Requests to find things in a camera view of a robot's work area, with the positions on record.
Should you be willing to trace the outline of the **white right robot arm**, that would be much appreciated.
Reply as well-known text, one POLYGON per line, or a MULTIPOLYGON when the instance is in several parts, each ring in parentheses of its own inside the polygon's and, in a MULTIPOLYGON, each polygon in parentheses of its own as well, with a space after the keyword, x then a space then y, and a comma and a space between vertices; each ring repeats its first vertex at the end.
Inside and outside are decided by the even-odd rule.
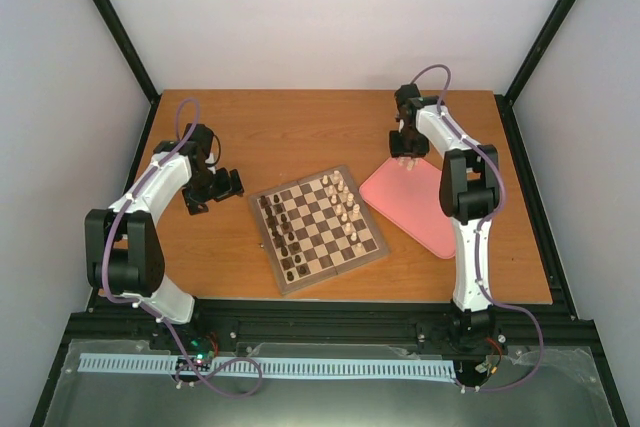
POLYGON ((433 147, 443 160, 439 202, 452 221, 456 243, 450 335, 487 335, 494 326, 488 237, 504 191, 497 149, 467 135, 440 96, 424 97, 414 83, 402 85, 394 98, 398 128, 389 133, 391 156, 423 158, 433 147))

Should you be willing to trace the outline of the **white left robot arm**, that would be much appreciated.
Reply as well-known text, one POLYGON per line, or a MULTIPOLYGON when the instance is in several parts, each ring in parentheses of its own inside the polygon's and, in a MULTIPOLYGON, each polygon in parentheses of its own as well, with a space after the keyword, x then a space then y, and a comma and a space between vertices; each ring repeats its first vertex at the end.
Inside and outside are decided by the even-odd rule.
POLYGON ((201 347, 208 325, 193 315, 195 298, 165 273, 157 224, 180 194, 191 215, 208 211, 210 201, 242 196, 237 170, 217 165, 217 136, 203 124, 188 124, 184 136, 162 141, 140 178, 106 209, 91 210, 84 221, 87 279, 114 303, 145 308, 186 349, 201 347))

